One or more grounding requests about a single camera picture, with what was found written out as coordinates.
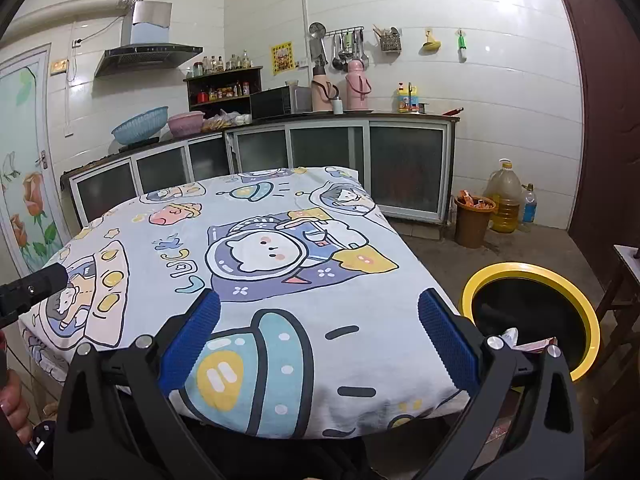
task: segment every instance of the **blue gripper pad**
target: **blue gripper pad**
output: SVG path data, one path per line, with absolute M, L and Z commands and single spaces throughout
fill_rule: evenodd
M 458 327 L 455 316 L 433 288 L 418 298 L 418 318 L 455 386 L 473 396 L 480 387 L 478 360 Z
M 162 355 L 158 386 L 165 397 L 172 390 L 178 390 L 184 386 L 193 365 L 219 320 L 220 298 L 215 291 L 210 290 L 200 300 L 191 317 Z

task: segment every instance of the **white cartoon tablecloth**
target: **white cartoon tablecloth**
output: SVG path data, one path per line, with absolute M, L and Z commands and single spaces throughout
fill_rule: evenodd
M 148 193 L 92 221 L 54 262 L 66 289 L 20 322 L 56 380 L 79 342 L 126 347 L 211 286 L 220 321 L 170 394 L 180 413 L 258 436 L 340 438 L 466 401 L 417 314 L 426 288 L 449 298 L 353 170 L 256 171 Z

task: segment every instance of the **bowl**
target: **bowl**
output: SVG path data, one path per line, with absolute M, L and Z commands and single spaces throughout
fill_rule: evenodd
M 600 327 L 591 303 L 573 283 L 544 267 L 504 262 L 478 270 L 466 283 L 458 310 L 483 335 L 515 326 L 518 344 L 557 337 L 573 381 L 598 354 Z
M 199 134 L 204 121 L 204 112 L 187 112 L 169 117 L 169 129 L 174 137 Z
M 140 142 L 158 133 L 166 124 L 169 107 L 161 106 L 124 121 L 111 134 L 120 144 Z

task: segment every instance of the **human hand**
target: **human hand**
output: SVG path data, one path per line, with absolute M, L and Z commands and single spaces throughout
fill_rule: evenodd
M 0 390 L 0 407 L 9 420 L 20 442 L 27 444 L 33 435 L 33 428 L 28 421 L 29 405 L 21 394 L 20 377 L 13 370 L 7 370 L 8 381 Z

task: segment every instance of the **concrete floor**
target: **concrete floor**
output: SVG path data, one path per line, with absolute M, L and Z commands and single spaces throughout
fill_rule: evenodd
M 452 228 L 446 230 L 441 240 L 406 235 L 402 239 L 454 304 L 458 303 L 465 283 L 476 271 L 499 262 L 525 262 L 557 272 L 577 286 L 594 307 L 603 295 L 591 267 L 564 230 L 533 225 L 530 232 L 500 234 L 487 231 L 484 247 L 479 249 L 457 245 L 453 241 Z M 604 332 L 608 338 L 609 330 Z M 588 438 L 589 421 L 596 406 L 596 386 L 586 377 L 577 383 L 577 389 Z M 412 420 L 396 430 L 368 436 L 369 460 L 380 474 L 389 479 L 412 478 L 428 463 L 446 429 L 441 420 Z

